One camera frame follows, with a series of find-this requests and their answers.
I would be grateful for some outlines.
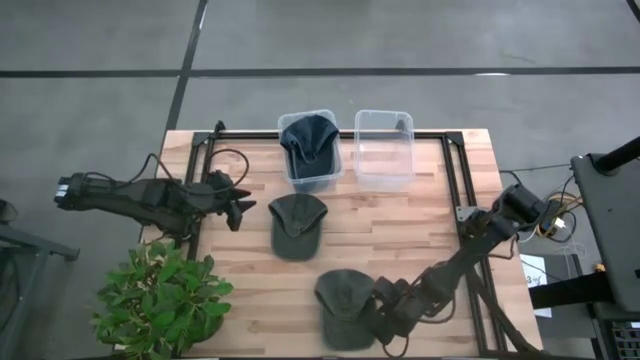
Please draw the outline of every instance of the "green cap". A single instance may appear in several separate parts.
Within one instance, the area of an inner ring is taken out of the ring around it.
[[[324,273],[316,283],[322,304],[322,334],[325,343],[340,351],[362,350],[373,345],[369,321],[376,311],[374,280],[356,270]]]
[[[291,261],[311,259],[318,250],[327,206],[313,195],[291,194],[272,201],[271,248]]]

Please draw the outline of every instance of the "potted plant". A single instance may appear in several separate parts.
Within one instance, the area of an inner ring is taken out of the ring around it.
[[[213,258],[184,260],[173,242],[129,250],[129,262],[107,274],[98,291],[104,313],[91,324],[98,341],[125,347],[126,359],[170,359],[216,333],[233,286],[211,275]]]

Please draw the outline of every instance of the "metal frame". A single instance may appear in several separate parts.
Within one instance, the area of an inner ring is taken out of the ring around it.
[[[0,338],[2,341],[0,343],[0,359],[13,359],[22,328],[27,319],[29,308],[34,301],[38,282],[44,272],[49,255],[57,254],[64,257],[66,261],[75,261],[78,259],[80,249],[69,248],[45,238],[28,234],[6,224],[0,224],[0,242],[13,245],[10,247],[10,250],[7,251],[15,251],[20,254],[32,254],[35,258],[33,259],[33,263],[29,264],[30,269],[26,276],[20,275],[21,266],[16,265],[17,281],[21,284],[19,287],[18,304],[11,315],[7,327],[4,332],[0,334],[2,335]]]
[[[222,131],[220,128],[220,123],[216,126],[216,130],[214,132],[194,132],[192,139],[192,147],[191,152],[189,154],[189,164],[187,166],[187,173],[185,176],[185,182],[191,183],[195,176],[195,165],[198,159],[198,150],[200,149],[200,145],[204,143],[204,140],[207,140],[207,150],[205,156],[209,156],[213,151],[214,142],[216,140],[277,140],[278,132],[277,131]],[[340,131],[341,139],[353,139],[354,131],[346,130]],[[469,168],[469,160],[467,158],[467,153],[464,145],[464,137],[462,132],[460,131],[442,131],[442,132],[433,132],[433,131],[419,131],[415,132],[416,139],[432,139],[439,140],[442,145],[442,153],[444,157],[444,164],[447,171],[447,181],[449,183],[449,192],[451,197],[451,205],[453,211],[453,218],[456,222],[456,230],[458,233],[458,241],[462,245],[465,241],[460,236],[460,229],[462,222],[456,216],[455,209],[461,206],[476,206],[476,196],[473,188],[473,183],[471,179],[471,169]],[[467,195],[467,203],[462,204],[460,192],[458,191],[458,180],[456,179],[455,167],[453,164],[453,157],[451,154],[451,146],[455,146],[458,152],[458,156],[460,158],[460,168],[462,171],[462,181],[464,184],[465,192]],[[203,163],[203,174],[202,181],[206,179],[205,172],[208,174],[209,169],[211,168],[212,161],[204,161]],[[189,250],[188,250],[188,259],[195,259],[197,255],[198,244],[200,241],[200,231],[199,224],[196,232],[193,233],[192,237],[189,239]],[[482,279],[484,280],[484,285],[489,291],[490,295],[493,298],[496,298],[495,285],[493,282],[493,276],[491,274],[491,267],[489,266],[488,259],[483,259],[479,263],[480,270],[482,274]],[[494,334],[494,338],[496,339],[496,349],[489,349],[487,344],[487,336],[485,333],[485,327],[482,320],[482,312],[480,309],[480,304],[478,301],[478,295],[473,289],[469,287],[467,284],[467,293],[469,296],[469,305],[471,307],[471,316],[473,320],[473,328],[476,335],[476,342],[478,347],[478,354],[483,356],[491,351],[498,352],[507,352],[507,345],[505,340],[505,333],[500,327],[497,319],[493,316],[493,314],[489,313],[491,318],[491,327]]]

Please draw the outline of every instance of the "baseball cap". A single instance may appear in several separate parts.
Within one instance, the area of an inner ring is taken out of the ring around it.
[[[322,304],[322,334],[329,347],[350,351],[373,345],[373,284],[371,277],[352,269],[332,270],[318,278],[315,294]]]
[[[327,205],[313,195],[291,194],[273,200],[269,211],[273,253],[291,261],[311,259],[318,250]]]
[[[282,131],[280,145],[287,151],[291,178],[334,173],[333,140],[338,133],[335,124],[321,115],[305,116],[287,126]]]

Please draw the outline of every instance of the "butcher block tabletop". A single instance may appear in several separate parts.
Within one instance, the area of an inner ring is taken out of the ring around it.
[[[501,193],[489,132],[456,130],[464,134],[469,167],[480,207],[490,207]],[[167,132],[161,159],[176,178],[184,178],[193,131]],[[200,178],[204,148],[198,156],[195,179]],[[272,217],[267,205],[293,193],[283,175],[284,154],[278,140],[217,140],[214,150],[242,151],[251,162],[247,177],[238,186],[252,192],[258,203],[244,214],[238,232],[227,228],[225,217],[208,216],[201,228],[197,258],[211,255],[213,274],[226,278],[235,290],[224,298],[231,303],[222,328],[210,339],[195,344],[186,357],[386,357],[381,345],[362,351],[339,352],[322,341],[321,308],[314,296],[317,278],[333,269],[355,269],[374,279],[384,276],[412,281],[426,267],[448,259],[458,249],[447,174],[439,140],[416,139],[413,181],[403,192],[363,192],[353,171],[353,140],[342,139],[344,176],[335,188],[314,194],[328,207],[316,256],[306,262],[286,262],[271,250]],[[458,156],[454,163],[459,192],[466,201]],[[244,162],[234,153],[214,157],[212,170],[228,173],[235,181]],[[158,177],[165,177],[162,171]],[[147,228],[144,240],[156,238]],[[508,242],[494,253],[508,255]],[[516,328],[534,346],[542,343],[529,299],[522,264],[490,259],[498,302]],[[456,292],[457,308],[444,324],[418,324],[410,336],[406,356],[478,355],[471,310],[464,279]],[[480,300],[490,348],[494,346],[490,318]],[[436,317],[448,315],[450,305]],[[399,354],[404,339],[387,347]]]

